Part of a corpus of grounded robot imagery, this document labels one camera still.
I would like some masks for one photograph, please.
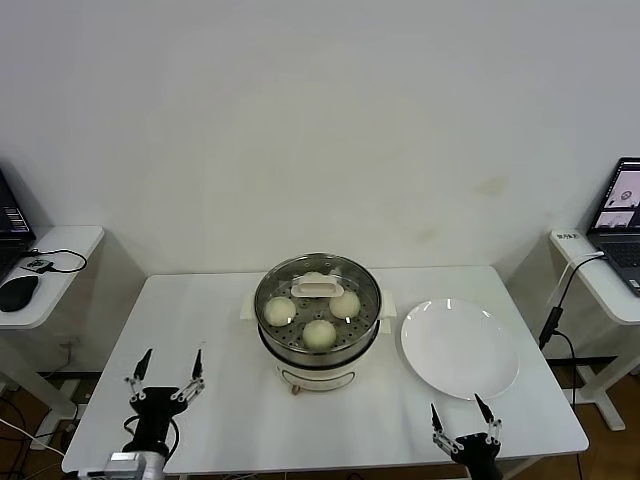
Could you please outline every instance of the white desk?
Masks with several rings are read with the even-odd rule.
[[[182,386],[203,349],[206,388],[176,417],[180,446],[169,474],[266,472],[424,465],[448,458],[432,442],[430,403],[454,435],[483,431],[475,403],[434,390],[411,371],[399,345],[401,319],[429,298],[457,297],[494,313],[518,344],[520,375],[488,401],[504,422],[500,458],[583,451],[588,446],[522,317],[491,267],[373,270],[393,292],[399,320],[372,347],[367,371],[330,393],[290,394],[275,374],[257,327],[241,321],[243,296],[262,274],[167,275],[147,280],[111,354],[62,464],[65,471],[104,467],[130,440],[130,375],[153,348],[145,385]],[[167,440],[172,442],[171,434]]]
[[[38,240],[32,248],[42,252],[68,249],[88,259],[100,243],[104,232],[99,226],[61,226],[36,229],[36,234]],[[76,268],[81,264],[79,258],[68,254],[56,254],[51,256],[51,259],[57,268],[65,270]],[[2,283],[16,277],[36,275],[20,268],[20,265],[27,261],[29,259],[21,260]],[[41,275],[40,283],[29,305],[17,312],[0,312],[0,330],[25,330],[42,325],[76,275],[77,273],[53,272]],[[63,418],[73,418],[76,406],[69,397],[75,390],[77,381],[67,381],[61,390],[57,390],[34,372],[20,352],[2,338],[0,338],[0,371],[51,408],[50,414],[42,422],[37,434],[55,430],[55,426]],[[45,437],[41,440],[48,442],[49,438]],[[34,443],[34,447],[42,448],[37,443]]]
[[[597,251],[577,230],[554,230],[550,238],[566,261]],[[640,297],[629,290],[606,261],[587,263],[580,267],[577,276],[611,320],[621,325],[640,326]],[[624,430],[624,421],[607,395],[607,389],[639,364],[640,330],[633,329],[618,357],[598,375],[591,367],[578,367],[585,385],[576,391],[576,403],[594,403],[611,430]],[[565,390],[568,399],[571,393]]]

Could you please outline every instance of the computer mouse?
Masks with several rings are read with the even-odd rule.
[[[0,310],[17,312],[26,307],[38,286],[36,275],[27,275],[9,280],[0,287]]]

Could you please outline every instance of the power cord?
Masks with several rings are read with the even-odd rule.
[[[576,364],[577,363],[576,352],[573,348],[573,343],[571,343],[571,340],[569,339],[569,337],[567,337],[564,333],[558,330],[554,330],[553,334],[564,338],[569,344],[569,348],[571,349],[571,359],[573,360],[573,386],[571,387],[571,409],[575,414],[576,413],[576,384],[578,382],[578,366]],[[580,480],[582,480],[582,464],[580,463],[579,453],[576,453],[576,462],[578,464],[578,474],[580,475]]]
[[[4,423],[7,427],[11,427],[14,430],[17,430],[18,432],[22,433],[23,435],[29,437],[31,440],[33,440],[36,443],[39,443],[40,445],[42,445],[44,448],[46,448],[47,450],[51,450],[52,452],[57,453],[58,455],[60,455],[61,457],[64,458],[64,453],[61,452],[60,450],[50,447],[49,445],[47,445],[46,443],[44,443],[43,441],[39,440],[37,437],[34,437],[33,435],[31,435],[29,432],[23,430],[20,427],[16,427],[15,425],[13,425],[12,423],[7,422],[5,419],[0,418],[0,423]]]
[[[32,479],[32,478],[34,478],[34,477],[37,477],[37,476],[38,476],[38,475],[40,475],[41,473],[44,473],[44,472],[46,472],[46,471],[48,471],[48,470],[51,470],[51,469],[52,469],[52,468],[54,468],[54,467],[59,467],[59,466],[60,466],[60,464],[59,464],[59,463],[53,463],[53,464],[51,464],[51,465],[49,465],[49,466],[47,466],[47,467],[41,468],[40,470],[38,470],[38,471],[37,471],[37,472],[35,472],[35,473],[32,473],[32,474],[31,474],[31,475],[29,475],[28,477],[24,477],[22,480],[30,480],[30,479]]]
[[[129,428],[129,425],[138,420],[140,418],[140,415],[134,415],[133,417],[129,417],[127,418],[124,423],[122,424],[122,427],[131,434],[131,436],[135,435],[135,432]],[[180,430],[178,429],[178,424],[176,423],[176,421],[172,418],[171,419],[171,426],[173,427],[173,434],[174,434],[174,441],[173,441],[173,446],[171,447],[171,450],[169,450],[169,454],[167,455],[167,462],[171,459],[171,457],[173,457],[173,454],[176,452],[176,450],[178,449],[178,444],[180,443]]]
[[[257,473],[248,473],[246,475],[231,474],[222,477],[222,480],[245,480],[247,478],[258,478]]]
[[[51,437],[53,435],[57,435],[58,433],[70,433],[76,429],[74,424],[70,424],[67,428],[61,428],[60,430],[54,430],[53,432],[41,433],[39,435],[34,435],[36,438],[43,437]],[[4,440],[5,442],[24,442],[24,438],[9,438],[9,437],[0,437],[0,440]]]
[[[569,260],[567,262],[567,265],[564,267],[564,270],[562,271],[562,275],[560,275],[560,280],[558,280],[558,283],[556,283],[556,286],[551,291],[549,298],[547,298],[547,303],[545,305],[549,305],[549,303],[551,303],[551,300],[553,300],[554,295],[560,288],[560,285],[562,285],[562,281],[564,280],[564,277],[567,274],[567,271],[569,270],[571,265],[574,265],[579,260],[584,260],[585,258],[590,258],[590,257],[604,257],[604,252],[599,251],[599,252],[584,253],[582,255],[576,255],[571,260]]]
[[[562,313],[564,312],[564,310],[562,309],[562,302],[564,302],[565,297],[567,296],[567,292],[569,291],[569,287],[571,286],[571,282],[573,281],[573,277],[575,277],[576,273],[578,273],[578,270],[580,270],[580,267],[582,267],[583,265],[589,263],[589,262],[593,262],[594,260],[598,260],[598,259],[606,259],[606,257],[604,257],[603,255],[599,255],[597,257],[591,257],[588,258],[582,262],[580,262],[576,268],[573,269],[573,271],[571,272],[571,275],[569,275],[569,280],[567,281],[567,284],[564,287],[564,291],[562,292],[562,296],[560,297],[560,301],[558,302],[558,304],[553,307],[551,309],[551,312],[549,313],[549,316],[547,317],[547,321],[544,324],[544,327],[542,328],[542,332],[540,332],[540,337],[538,337],[538,346],[540,347],[540,350],[542,350],[544,348],[544,346],[549,343],[549,340],[551,340],[552,335],[556,332],[556,329],[558,328],[558,324],[560,323],[560,317],[562,316]]]
[[[22,422],[22,426],[26,429],[27,428],[27,421],[24,418],[24,415],[22,414],[22,412],[20,411],[20,409],[18,407],[16,407],[10,400],[7,400],[5,398],[0,397],[0,400],[2,400],[4,403],[6,403],[7,405],[9,405],[13,410],[15,410],[15,412],[18,414],[18,416],[20,417],[20,421]],[[11,467],[9,468],[9,471],[7,472],[2,472],[3,474],[7,475],[7,480],[11,480],[11,477],[14,474],[18,475],[18,478],[20,478],[20,475],[22,475],[24,477],[24,474],[22,473],[22,471],[20,470],[14,470],[16,468],[16,466],[18,465],[18,461],[20,460],[20,457],[22,456],[22,448],[24,447],[24,438],[22,438],[20,440],[20,448],[18,449],[18,454],[15,456],[15,458],[13,459],[13,463],[11,464]]]
[[[73,343],[71,343],[71,342],[65,343],[62,346],[67,349],[67,360],[62,365],[60,365],[58,368],[56,368],[55,370],[49,372],[44,377],[42,377],[45,380],[47,378],[51,378],[53,375],[58,373],[60,370],[62,370],[63,368],[67,368],[71,364],[71,354],[72,354],[72,350],[73,350]]]
[[[77,268],[73,268],[71,270],[60,270],[53,266],[52,262],[42,262],[43,265],[33,268],[27,268],[27,270],[32,270],[36,273],[45,273],[45,272],[55,272],[55,273],[76,273],[80,270],[84,270],[87,267],[87,258],[84,255],[79,254],[78,252],[74,252],[73,250],[68,250],[66,248],[61,248],[59,250],[51,250],[49,252],[41,252],[38,249],[29,250],[27,252],[22,253],[23,258],[33,258],[33,257],[41,257],[43,255],[55,255],[57,253],[68,253],[69,255],[75,255],[82,260],[82,265]]]

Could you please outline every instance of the label sticker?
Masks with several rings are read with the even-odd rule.
[[[578,238],[579,235],[577,233],[556,233],[556,237],[560,240],[572,240]]]

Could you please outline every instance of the wooden floor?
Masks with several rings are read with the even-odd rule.
[[[556,368],[554,373],[560,384],[569,387],[571,370],[568,367]],[[75,401],[86,401],[95,382],[83,381],[74,397]],[[624,419],[627,429],[623,432],[610,431],[600,413],[591,405],[579,405],[578,417],[587,435],[590,448],[581,455],[583,478],[585,480],[640,480],[640,379],[626,376],[610,390],[609,394]],[[9,399],[25,417],[27,430],[34,433],[38,424],[47,413],[46,407],[29,393],[18,390],[8,392],[4,398]],[[18,414],[5,402],[0,401],[0,417],[21,426]],[[0,437],[20,438],[10,428],[0,424]],[[61,434],[56,435],[53,446],[61,448]],[[61,480],[60,457],[49,451],[30,450],[22,468],[23,475],[14,474],[8,478],[14,459],[18,455],[20,442],[0,439],[0,480],[27,480],[27,477],[45,469],[32,477],[37,480]],[[18,458],[23,461],[26,447]],[[264,474],[257,476],[261,480],[282,480],[284,474]],[[464,470],[457,465],[442,467],[386,468],[358,471],[324,471],[324,472],[291,472],[287,480],[423,480],[464,477]],[[220,476],[200,478],[221,478]],[[517,480],[538,479],[579,479],[575,455],[545,458],[518,475]]]

